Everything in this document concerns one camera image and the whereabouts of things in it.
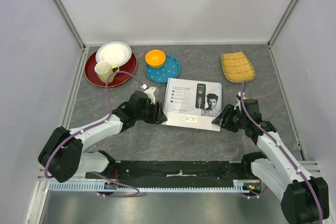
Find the metal floor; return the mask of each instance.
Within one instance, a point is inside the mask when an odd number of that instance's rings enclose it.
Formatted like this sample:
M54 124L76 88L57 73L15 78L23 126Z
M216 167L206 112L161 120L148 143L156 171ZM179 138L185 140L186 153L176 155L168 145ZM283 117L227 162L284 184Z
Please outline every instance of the metal floor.
M259 199L221 193L148 193L102 198L95 193L50 191L39 224L285 224L271 192Z

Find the gray countertop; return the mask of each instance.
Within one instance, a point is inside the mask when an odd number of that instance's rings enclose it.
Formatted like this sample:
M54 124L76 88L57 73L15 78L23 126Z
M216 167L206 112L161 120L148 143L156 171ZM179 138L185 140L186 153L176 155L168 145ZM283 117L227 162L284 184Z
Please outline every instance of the gray countertop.
M294 157L301 159L299 147L289 120L284 98L274 70L267 45L178 45L133 46L138 59L135 75L148 86L159 87L158 100L164 101L166 84L157 84L145 73L145 55L152 49L163 50L178 59L181 73L178 78L221 82L224 104L236 104L235 95L240 84L229 82L222 70L221 54L243 51L256 70L256 77L247 83L246 97L259 101L264 120L270 121ZM89 54L98 50L90 47ZM112 105L117 107L130 95L140 90L135 80L109 89ZM70 128L98 120L108 114L103 88L92 85L83 74ZM166 125L150 125L137 122L135 126L119 135L111 136L89 148L95 152L105 150L119 160L230 160L239 161L246 153L258 151L244 131L232 133L188 129Z

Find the white cable clip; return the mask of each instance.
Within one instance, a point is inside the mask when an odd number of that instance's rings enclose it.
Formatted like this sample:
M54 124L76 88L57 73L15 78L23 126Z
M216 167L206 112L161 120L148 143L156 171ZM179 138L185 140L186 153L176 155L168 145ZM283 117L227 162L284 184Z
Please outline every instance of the white cable clip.
M146 84L143 84L143 85L141 85L141 88L142 88L143 90L146 90L146 89L147 89L147 85L146 85Z

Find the red plate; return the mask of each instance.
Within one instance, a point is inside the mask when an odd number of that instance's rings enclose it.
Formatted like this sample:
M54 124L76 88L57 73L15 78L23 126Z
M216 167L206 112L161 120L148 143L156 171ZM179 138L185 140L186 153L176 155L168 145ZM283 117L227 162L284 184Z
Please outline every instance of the red plate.
M96 62L96 52L94 52L89 59L85 63L85 76L88 78L89 82L91 82L93 85L105 88L105 83L103 83L98 75L95 72L95 65L97 64ZM137 68L138 62L137 59L132 53L131 59L125 63L125 65L122 65L120 67L120 70L126 71L128 73L134 74L136 68ZM108 84L109 88L113 88L119 85L122 85L123 83L127 82L131 76L129 76L126 73L117 73L114 76L114 80Z

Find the orange bowl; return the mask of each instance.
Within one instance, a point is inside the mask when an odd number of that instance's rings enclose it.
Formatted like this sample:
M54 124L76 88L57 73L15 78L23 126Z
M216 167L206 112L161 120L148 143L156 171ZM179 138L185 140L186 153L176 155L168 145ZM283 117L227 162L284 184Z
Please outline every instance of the orange bowl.
M159 68L166 60L166 54L160 50L152 50L146 54L145 60L152 68Z

